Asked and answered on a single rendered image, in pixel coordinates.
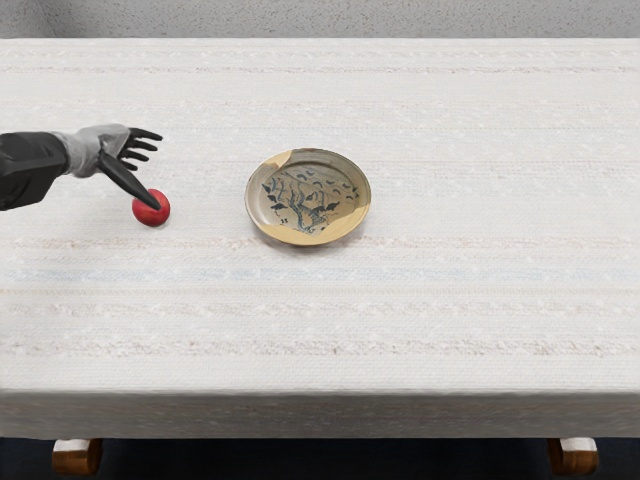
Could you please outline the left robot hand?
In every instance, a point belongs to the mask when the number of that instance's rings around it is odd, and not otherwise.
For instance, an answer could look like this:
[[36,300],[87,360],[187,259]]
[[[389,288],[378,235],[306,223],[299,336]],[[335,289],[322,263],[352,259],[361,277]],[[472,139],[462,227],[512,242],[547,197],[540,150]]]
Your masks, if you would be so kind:
[[126,193],[146,206],[158,211],[159,201],[135,177],[137,166],[127,162],[135,159],[147,162],[149,158],[139,150],[157,151],[155,144],[163,137],[159,134],[122,124],[104,124],[85,127],[75,133],[53,132],[68,154],[66,174],[88,178],[96,172],[104,173]]

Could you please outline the patterned ceramic plate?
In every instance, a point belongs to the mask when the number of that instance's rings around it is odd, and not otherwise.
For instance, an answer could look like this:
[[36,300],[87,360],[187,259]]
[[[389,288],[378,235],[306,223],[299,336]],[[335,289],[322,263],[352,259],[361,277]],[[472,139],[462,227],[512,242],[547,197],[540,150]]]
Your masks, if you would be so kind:
[[371,188],[347,157],[301,148],[264,161],[249,178],[244,199],[249,217],[265,235],[290,245],[317,246],[361,225]]

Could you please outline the red round fruit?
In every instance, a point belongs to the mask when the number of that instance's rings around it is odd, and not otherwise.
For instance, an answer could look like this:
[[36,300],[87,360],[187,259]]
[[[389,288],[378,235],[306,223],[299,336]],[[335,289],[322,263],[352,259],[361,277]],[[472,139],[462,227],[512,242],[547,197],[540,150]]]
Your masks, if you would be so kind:
[[154,210],[139,199],[132,200],[132,213],[134,217],[142,224],[150,227],[159,227],[163,225],[170,216],[171,206],[166,195],[156,189],[150,189],[151,195],[159,202],[160,209]]

